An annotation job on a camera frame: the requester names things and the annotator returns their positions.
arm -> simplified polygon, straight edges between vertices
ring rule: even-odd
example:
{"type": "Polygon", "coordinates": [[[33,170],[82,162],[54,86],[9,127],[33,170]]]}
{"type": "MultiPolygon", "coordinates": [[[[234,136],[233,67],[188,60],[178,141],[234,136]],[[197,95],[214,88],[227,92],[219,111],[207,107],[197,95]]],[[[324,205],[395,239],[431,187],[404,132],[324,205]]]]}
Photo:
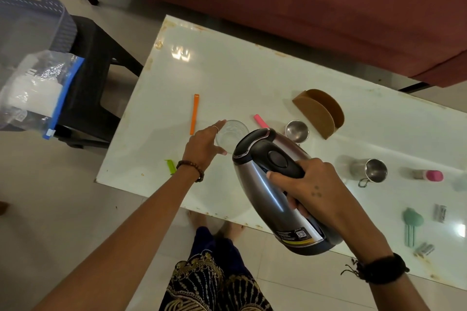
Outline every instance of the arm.
{"type": "MultiPolygon", "coordinates": [[[[222,128],[225,121],[215,124],[222,128]]],[[[217,130],[196,132],[183,160],[205,170],[216,154],[217,130]]],[[[148,269],[198,171],[181,166],[118,229],[76,267],[34,310],[125,310],[148,269]]]]}
{"type": "MultiPolygon", "coordinates": [[[[288,192],[287,199],[292,208],[298,208],[304,216],[310,212],[319,221],[333,227],[364,264],[393,255],[384,235],[330,163],[320,159],[298,163],[305,171],[304,178],[268,173],[272,183],[288,192]]],[[[379,311],[429,311],[406,274],[389,284],[370,284],[370,288],[379,311]]]]}

glass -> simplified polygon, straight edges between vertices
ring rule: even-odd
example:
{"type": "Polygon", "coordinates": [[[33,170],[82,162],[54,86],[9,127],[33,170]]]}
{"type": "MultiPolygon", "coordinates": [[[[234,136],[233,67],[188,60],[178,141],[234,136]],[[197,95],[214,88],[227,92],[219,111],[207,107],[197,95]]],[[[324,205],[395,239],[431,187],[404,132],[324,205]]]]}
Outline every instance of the glass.
{"type": "Polygon", "coordinates": [[[238,142],[249,133],[246,125],[240,121],[228,120],[216,135],[216,144],[233,154],[238,142]]]}

stainless steel kettle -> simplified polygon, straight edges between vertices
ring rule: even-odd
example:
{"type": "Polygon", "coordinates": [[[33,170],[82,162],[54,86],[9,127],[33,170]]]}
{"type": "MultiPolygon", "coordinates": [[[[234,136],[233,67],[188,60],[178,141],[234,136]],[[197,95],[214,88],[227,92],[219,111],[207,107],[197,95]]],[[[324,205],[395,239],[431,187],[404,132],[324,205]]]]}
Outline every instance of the stainless steel kettle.
{"type": "Polygon", "coordinates": [[[295,161],[309,158],[297,144],[271,128],[248,134],[232,155],[242,188],[259,216],[280,243],[299,255],[318,255],[342,242],[333,229],[313,217],[303,217],[298,209],[292,210],[287,192],[266,177],[268,171],[274,171],[302,178],[305,172],[295,161]]]}

plastic bag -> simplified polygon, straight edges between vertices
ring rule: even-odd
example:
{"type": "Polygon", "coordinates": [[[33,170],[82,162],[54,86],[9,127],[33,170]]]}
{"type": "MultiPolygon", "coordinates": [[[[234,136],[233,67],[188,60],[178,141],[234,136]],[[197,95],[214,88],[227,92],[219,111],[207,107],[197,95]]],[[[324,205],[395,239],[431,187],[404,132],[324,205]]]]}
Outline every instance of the plastic bag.
{"type": "Polygon", "coordinates": [[[0,128],[38,130],[50,139],[70,84],[84,59],[71,53],[28,54],[0,91],[0,128]]]}

black stool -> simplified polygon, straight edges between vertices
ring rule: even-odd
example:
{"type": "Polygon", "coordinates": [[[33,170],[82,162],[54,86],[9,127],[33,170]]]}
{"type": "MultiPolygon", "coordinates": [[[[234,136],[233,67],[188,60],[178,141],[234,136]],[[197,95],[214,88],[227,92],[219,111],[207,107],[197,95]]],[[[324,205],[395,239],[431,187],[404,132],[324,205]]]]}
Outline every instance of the black stool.
{"type": "Polygon", "coordinates": [[[124,66],[140,76],[143,66],[93,20],[73,16],[78,33],[71,53],[85,61],[76,73],[65,98],[54,136],[73,148],[108,148],[120,118],[100,105],[111,64],[124,66]],[[103,140],[73,138],[69,128],[103,140]]]}

